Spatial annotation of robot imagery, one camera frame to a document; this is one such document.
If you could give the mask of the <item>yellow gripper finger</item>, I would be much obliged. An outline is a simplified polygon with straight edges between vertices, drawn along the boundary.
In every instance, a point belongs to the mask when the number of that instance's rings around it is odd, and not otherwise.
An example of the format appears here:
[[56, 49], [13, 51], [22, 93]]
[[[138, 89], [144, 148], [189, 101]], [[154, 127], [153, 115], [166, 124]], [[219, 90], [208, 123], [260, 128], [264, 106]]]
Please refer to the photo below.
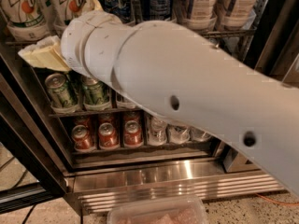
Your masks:
[[85, 0], [85, 4], [83, 5], [82, 9], [81, 9], [81, 13], [85, 14], [88, 13], [90, 11], [102, 11], [102, 6], [100, 4], [100, 2], [98, 0]]
[[36, 44], [21, 49], [18, 55], [34, 68], [47, 68], [59, 72], [70, 71], [61, 53], [60, 38], [57, 35], [48, 36]]

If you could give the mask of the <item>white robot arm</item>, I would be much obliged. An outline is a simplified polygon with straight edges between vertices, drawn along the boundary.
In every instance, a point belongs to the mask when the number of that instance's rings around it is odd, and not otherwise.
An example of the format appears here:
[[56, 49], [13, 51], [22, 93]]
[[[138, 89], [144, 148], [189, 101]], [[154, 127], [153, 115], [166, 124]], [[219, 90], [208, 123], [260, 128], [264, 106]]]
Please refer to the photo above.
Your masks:
[[170, 21], [128, 26], [103, 10], [20, 51], [33, 67], [92, 77], [171, 123], [206, 131], [299, 195], [299, 89]]

